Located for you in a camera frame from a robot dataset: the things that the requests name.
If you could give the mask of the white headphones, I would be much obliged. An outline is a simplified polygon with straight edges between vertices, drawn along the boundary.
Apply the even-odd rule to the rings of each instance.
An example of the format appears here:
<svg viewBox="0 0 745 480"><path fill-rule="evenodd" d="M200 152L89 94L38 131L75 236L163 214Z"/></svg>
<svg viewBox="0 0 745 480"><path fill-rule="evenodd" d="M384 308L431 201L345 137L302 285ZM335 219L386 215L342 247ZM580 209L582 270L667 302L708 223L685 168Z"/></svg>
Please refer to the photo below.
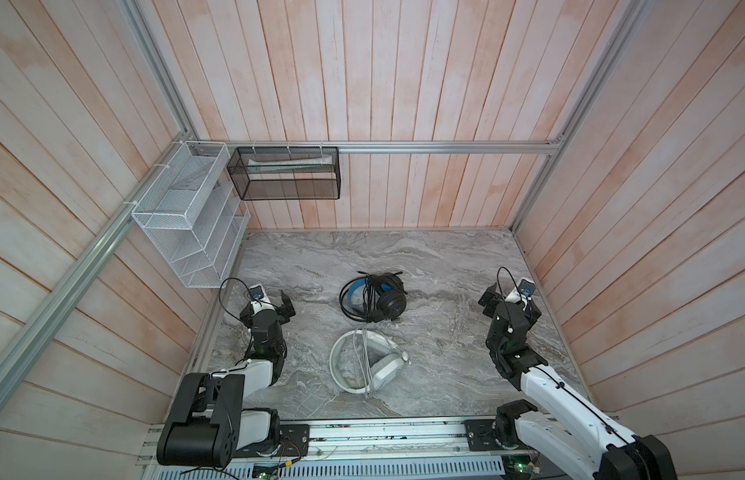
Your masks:
<svg viewBox="0 0 745 480"><path fill-rule="evenodd" d="M362 386L356 387L340 374L340 350L350 343L360 363ZM381 390L393 381L410 362L410 355L388 336L368 329L355 329L340 336L328 358L330 376L342 391L354 395L368 395Z"/></svg>

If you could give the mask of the black headphones with blue band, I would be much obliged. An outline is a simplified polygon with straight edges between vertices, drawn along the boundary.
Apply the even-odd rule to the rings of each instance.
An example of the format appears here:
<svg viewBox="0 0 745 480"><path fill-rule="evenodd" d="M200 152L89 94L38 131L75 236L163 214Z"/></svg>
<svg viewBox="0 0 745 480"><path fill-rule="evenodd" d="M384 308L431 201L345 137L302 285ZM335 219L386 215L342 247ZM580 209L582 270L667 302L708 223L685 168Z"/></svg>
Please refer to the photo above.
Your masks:
<svg viewBox="0 0 745 480"><path fill-rule="evenodd" d="M397 320L408 305L402 271L372 274L359 271L338 294L346 318L360 323Z"/></svg>

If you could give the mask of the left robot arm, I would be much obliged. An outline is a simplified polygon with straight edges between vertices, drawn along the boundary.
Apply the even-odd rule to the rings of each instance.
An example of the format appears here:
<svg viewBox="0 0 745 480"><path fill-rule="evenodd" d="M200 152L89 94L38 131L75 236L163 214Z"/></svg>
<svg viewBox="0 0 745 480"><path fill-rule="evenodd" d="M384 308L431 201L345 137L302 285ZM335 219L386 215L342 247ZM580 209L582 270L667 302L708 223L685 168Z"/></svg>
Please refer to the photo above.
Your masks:
<svg viewBox="0 0 745 480"><path fill-rule="evenodd" d="M296 315L292 299L280 294L276 305L258 284L240 312L252 341L244 360L231 368L190 373L180 382L158 445L164 466L223 470L239 455L282 458L285 468L308 453L308 430L282 426L272 408L244 407L244 400L278 381L288 355L282 326Z"/></svg>

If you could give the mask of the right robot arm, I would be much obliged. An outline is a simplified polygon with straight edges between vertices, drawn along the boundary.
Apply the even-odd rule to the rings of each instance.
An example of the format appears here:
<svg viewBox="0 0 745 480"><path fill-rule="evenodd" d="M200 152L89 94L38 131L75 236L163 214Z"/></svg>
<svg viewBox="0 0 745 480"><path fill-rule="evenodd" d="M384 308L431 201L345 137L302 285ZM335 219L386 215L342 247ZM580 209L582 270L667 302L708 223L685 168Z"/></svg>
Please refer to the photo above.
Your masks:
<svg viewBox="0 0 745 480"><path fill-rule="evenodd" d="M669 448L656 436L640 436L576 392L527 342L542 315L523 280L510 294L498 285L479 300L491 318L490 358L504 380L524 395L496 410L489 431L496 446L528 447L573 479L675 479Z"/></svg>

